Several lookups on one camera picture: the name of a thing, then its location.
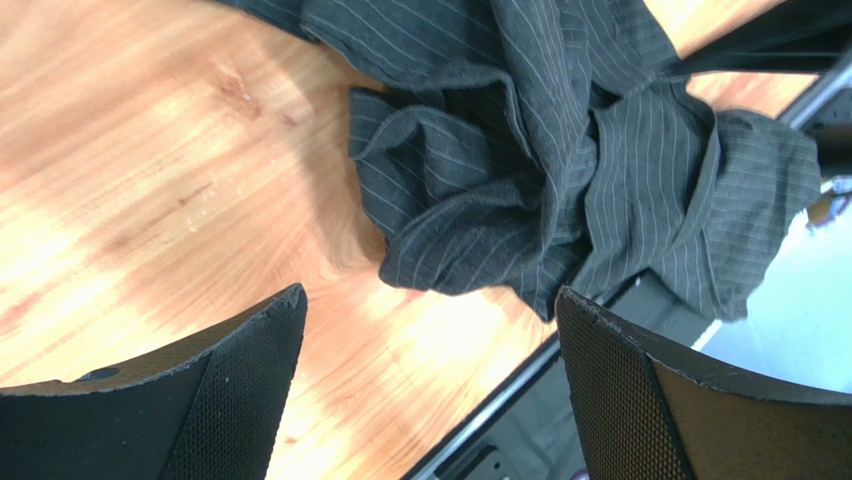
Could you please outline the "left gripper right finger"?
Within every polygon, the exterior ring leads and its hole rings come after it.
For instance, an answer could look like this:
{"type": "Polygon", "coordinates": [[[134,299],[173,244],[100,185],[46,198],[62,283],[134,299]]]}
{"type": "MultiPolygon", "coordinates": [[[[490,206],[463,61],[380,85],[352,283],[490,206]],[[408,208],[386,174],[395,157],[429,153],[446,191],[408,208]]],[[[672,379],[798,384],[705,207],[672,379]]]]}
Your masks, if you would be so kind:
{"type": "Polygon", "coordinates": [[[555,303],[593,479],[847,479],[851,398],[716,360],[570,289],[555,303]]]}

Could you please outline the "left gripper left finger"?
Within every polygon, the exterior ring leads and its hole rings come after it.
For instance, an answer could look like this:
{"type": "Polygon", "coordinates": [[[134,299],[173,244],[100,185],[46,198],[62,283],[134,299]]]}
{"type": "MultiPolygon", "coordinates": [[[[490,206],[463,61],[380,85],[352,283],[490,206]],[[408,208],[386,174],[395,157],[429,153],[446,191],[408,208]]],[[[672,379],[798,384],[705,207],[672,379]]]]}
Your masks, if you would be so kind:
{"type": "Polygon", "coordinates": [[[294,284],[72,381],[1,391],[5,479],[262,479],[304,338],[294,284]]]}

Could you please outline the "black pinstriped long sleeve shirt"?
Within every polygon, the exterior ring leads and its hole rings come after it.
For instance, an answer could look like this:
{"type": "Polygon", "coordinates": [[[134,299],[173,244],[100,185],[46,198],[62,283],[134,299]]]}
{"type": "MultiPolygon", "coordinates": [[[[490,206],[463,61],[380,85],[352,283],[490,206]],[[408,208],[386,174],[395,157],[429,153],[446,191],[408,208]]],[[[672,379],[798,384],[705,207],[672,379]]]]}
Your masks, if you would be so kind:
{"type": "Polygon", "coordinates": [[[793,218],[819,196],[815,143],[717,112],[671,75],[641,1],[241,1],[338,51],[349,154],[390,286],[508,286],[543,320],[654,272],[693,309],[746,314],[793,218]]]}

